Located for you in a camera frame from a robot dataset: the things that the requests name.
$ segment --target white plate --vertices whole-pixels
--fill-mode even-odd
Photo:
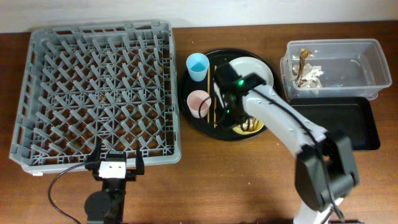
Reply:
[[[240,57],[229,62],[229,64],[235,69],[238,75],[242,77],[249,75],[250,73],[256,73],[263,78],[268,85],[274,86],[274,76],[269,67],[262,61],[253,57]]]

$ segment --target round black tray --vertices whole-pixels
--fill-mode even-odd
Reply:
[[[204,80],[201,82],[195,82],[193,81],[188,73],[188,70],[186,69],[183,77],[180,79],[179,84],[178,84],[178,103],[180,105],[181,111],[184,114],[184,116],[187,118],[187,120],[193,124],[197,130],[201,131],[203,134],[206,134],[207,136],[213,137],[215,139],[219,139],[222,141],[240,141],[244,139],[249,139],[252,138],[260,133],[262,133],[264,130],[266,130],[266,127],[263,127],[260,131],[254,133],[254,134],[248,134],[248,135],[241,135],[236,132],[234,132],[232,129],[224,129],[222,128],[222,125],[218,125],[216,128],[214,128],[214,99],[215,99],[215,92],[214,92],[214,86],[213,86],[213,77],[215,74],[215,65],[220,66],[224,63],[228,63],[238,57],[254,57],[262,62],[264,62],[271,70],[272,75],[274,76],[274,90],[280,95],[281,94],[281,88],[280,88],[280,83],[279,83],[279,77],[277,76],[276,72],[271,68],[271,66],[265,62],[262,58],[259,56],[250,53],[245,50],[239,50],[239,49],[219,49],[219,50],[214,50],[211,52],[208,52],[205,54],[210,61],[210,96],[211,96],[211,106],[209,109],[209,115],[210,115],[210,122],[207,123],[207,116],[198,119],[194,118],[189,110],[189,107],[187,105],[187,97],[188,95],[195,90],[203,90],[207,91],[207,76]],[[221,117],[223,114],[223,109],[221,107],[221,104],[219,100],[217,99],[217,107],[216,107],[216,118],[217,120]]]

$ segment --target cup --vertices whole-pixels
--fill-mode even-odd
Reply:
[[[209,59],[201,53],[194,53],[187,58],[189,76],[193,81],[200,82],[205,79],[209,69]]]
[[[200,118],[199,117],[199,107],[200,107],[200,104],[204,100],[206,100],[206,101],[200,108],[200,116],[202,118],[204,118],[207,115],[207,112],[211,105],[210,95],[203,90],[195,90],[188,95],[187,104],[188,104],[189,110],[191,111],[192,116],[194,116],[196,118]]]

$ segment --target rectangular black tray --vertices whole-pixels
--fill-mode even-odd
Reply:
[[[290,101],[299,113],[328,131],[342,130],[354,150],[376,150],[380,139],[369,101],[363,97],[300,98]]]

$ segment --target pink cup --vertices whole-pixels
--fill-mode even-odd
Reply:
[[[206,101],[200,108],[200,116],[202,118],[204,118],[206,116],[206,114],[209,110],[209,107],[211,105],[210,95],[203,90],[195,90],[188,95],[187,104],[188,104],[189,110],[191,111],[192,116],[194,116],[196,118],[200,118],[199,117],[199,106],[203,102],[203,100],[206,100]]]

